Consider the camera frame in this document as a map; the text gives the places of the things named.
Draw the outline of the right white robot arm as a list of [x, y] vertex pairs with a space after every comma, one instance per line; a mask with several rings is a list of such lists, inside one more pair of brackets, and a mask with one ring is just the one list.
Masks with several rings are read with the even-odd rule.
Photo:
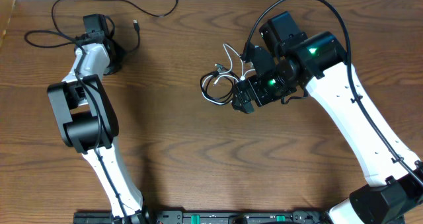
[[233, 108], [250, 114], [270, 102], [286, 104], [303, 89], [336, 124], [366, 180], [327, 211], [328, 222], [402, 223], [422, 203], [422, 162], [368, 97], [341, 43], [330, 32], [308, 37], [288, 12], [259, 31], [265, 45], [248, 49], [256, 73], [233, 87]]

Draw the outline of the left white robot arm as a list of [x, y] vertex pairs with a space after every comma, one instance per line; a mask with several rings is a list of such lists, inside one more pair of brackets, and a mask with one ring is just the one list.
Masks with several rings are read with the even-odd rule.
[[111, 211], [80, 211], [74, 223], [154, 223], [133, 183], [118, 148], [116, 113], [101, 83], [117, 72], [124, 50], [112, 39], [110, 18], [87, 15], [85, 33], [72, 39], [75, 62], [60, 83], [47, 90], [63, 142], [82, 154], [95, 171]]

